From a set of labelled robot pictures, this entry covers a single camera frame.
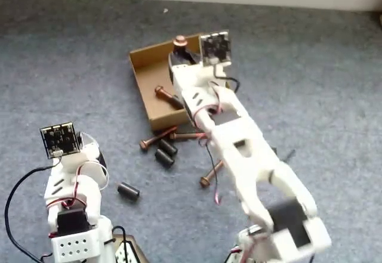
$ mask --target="black magnet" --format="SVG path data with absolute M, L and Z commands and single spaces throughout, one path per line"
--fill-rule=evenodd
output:
M 128 185 L 125 182 L 121 182 L 118 185 L 118 193 L 120 193 L 123 196 L 126 196 L 133 202 L 136 202 L 137 199 L 139 198 L 140 191 L 136 189 L 135 187 L 132 187 L 131 185 Z
M 174 160 L 161 149 L 157 149 L 155 152 L 155 158 L 165 168 L 170 168 L 174 164 Z
M 170 157 L 173 157 L 178 153 L 178 149 L 174 145 L 172 145 L 168 141 L 166 141 L 165 139 L 161 139 L 159 141 L 158 147 L 162 151 L 165 151 L 166 154 L 168 154 Z
M 178 97 L 175 95 L 168 99 L 168 102 L 175 108 L 175 109 L 183 109 L 183 103 L 179 100 Z

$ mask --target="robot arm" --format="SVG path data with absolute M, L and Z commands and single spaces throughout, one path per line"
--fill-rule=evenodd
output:
M 174 42 L 170 78 L 191 121 L 206 133 L 209 145 L 231 174 L 244 212 L 269 235 L 251 258 L 256 262 L 294 262 L 325 249 L 331 241 L 317 217 L 312 195 L 289 165 L 275 155 L 236 94 L 226 88 L 223 69 L 230 65 L 228 32 L 199 40 L 201 56 L 195 64 L 187 62 L 186 43 Z M 260 181 L 279 188 L 289 198 L 288 204 L 266 209 L 257 196 L 256 183 Z M 295 216 L 287 221 L 293 212 Z M 239 233 L 242 250 L 248 242 L 252 240 L 247 230 Z
M 54 262 L 115 263 L 114 246 L 106 243 L 112 223 L 100 214 L 100 189 L 109 177 L 103 156 L 94 139 L 68 124 L 41 129 L 47 154 L 61 156 L 44 195 Z

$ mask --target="black wire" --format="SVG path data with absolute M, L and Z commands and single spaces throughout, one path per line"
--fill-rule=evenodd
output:
M 234 81 L 236 83 L 236 87 L 235 87 L 235 90 L 234 92 L 236 93 L 238 90 L 239 90 L 239 87 L 240 87 L 240 81 L 238 81 L 236 78 L 233 78 L 233 77 L 227 77 L 227 76 L 217 76 L 216 75 L 216 65 L 214 65 L 214 77 L 216 79 L 222 79 L 222 80 L 231 80 L 231 81 Z
M 284 158 L 282 159 L 281 161 L 284 162 L 284 163 L 288 163 L 293 157 L 294 155 L 296 154 L 296 150 L 293 149 L 289 152 L 289 154 Z
M 51 169 L 51 168 L 54 168 L 55 166 L 57 166 L 59 163 L 61 162 L 61 158 L 59 160 L 58 163 L 56 163 L 55 165 L 53 166 L 43 166 L 43 167 L 40 167 L 40 168 L 36 168 L 36 169 L 33 169 L 31 170 L 30 172 L 28 172 L 25 176 L 23 176 L 22 178 L 19 179 L 19 181 L 14 185 L 14 187 L 12 188 L 11 190 L 11 193 L 10 195 L 8 196 L 8 199 L 7 199 L 7 203 L 5 204 L 5 209 L 4 209 L 4 220 L 5 220 L 5 229 L 7 230 L 7 235 L 9 237 L 9 239 L 11 240 L 11 242 L 13 243 L 14 246 L 16 246 L 16 248 L 18 250 L 20 250 L 21 252 L 23 252 L 26 256 L 28 256 L 31 260 L 37 262 L 37 263 L 41 263 L 41 260 L 39 258 L 37 258 L 35 255 L 33 255 L 32 253 L 30 253 L 28 250 L 26 250 L 23 246 L 21 246 L 16 240 L 15 238 L 13 237 L 12 235 L 12 232 L 11 232 L 11 229 L 10 229 L 10 222 L 9 222 L 9 215 L 8 215 L 8 212 L 9 212 L 9 208 L 10 208 L 10 204 L 11 204 L 11 201 L 12 201 L 12 197 L 14 195 L 14 193 L 16 192 L 17 188 L 19 187 L 19 185 L 24 181 L 26 180 L 26 178 L 28 178 L 30 175 L 34 174 L 35 172 L 41 172 L 41 171 L 46 171 L 47 169 Z
M 44 263 L 44 258 L 48 258 L 48 257 L 50 257 L 52 255 L 53 255 L 53 253 L 50 253 L 48 255 L 42 255 L 41 258 L 40 258 L 40 262 Z
M 127 247 L 126 247 L 126 231 L 125 229 L 120 226 L 120 225 L 116 225 L 113 227 L 112 229 L 112 233 L 116 230 L 116 229 L 120 229 L 122 230 L 122 234 L 123 234 L 123 237 L 124 237 L 124 249 L 125 249 L 125 261 L 128 262 L 128 258 L 127 258 Z
M 210 156 L 212 168 L 214 170 L 214 175 L 215 175 L 215 194 L 216 194 L 216 191 L 217 191 L 217 173 L 216 173 L 216 170 L 215 170 L 214 159 L 212 158 L 212 154 L 211 154 L 210 148 L 208 147 L 208 142 L 205 144 L 205 148 L 207 149 L 208 155 Z

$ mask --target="cardboard box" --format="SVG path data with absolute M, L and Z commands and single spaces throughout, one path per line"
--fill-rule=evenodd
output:
M 199 35 L 186 37 L 188 49 L 199 52 Z M 168 71 L 168 54 L 172 51 L 172 41 L 152 45 L 131 51 L 129 54 L 131 65 L 138 88 L 153 131 L 188 123 L 185 109 L 176 110 L 166 101 L 155 96 L 157 85 L 174 94 Z

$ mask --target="electronic chip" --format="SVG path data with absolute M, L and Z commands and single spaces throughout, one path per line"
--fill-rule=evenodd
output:
M 40 133 L 49 159 L 79 153 L 72 122 L 41 128 Z
M 231 43 L 228 31 L 201 35 L 199 46 L 203 66 L 231 62 Z

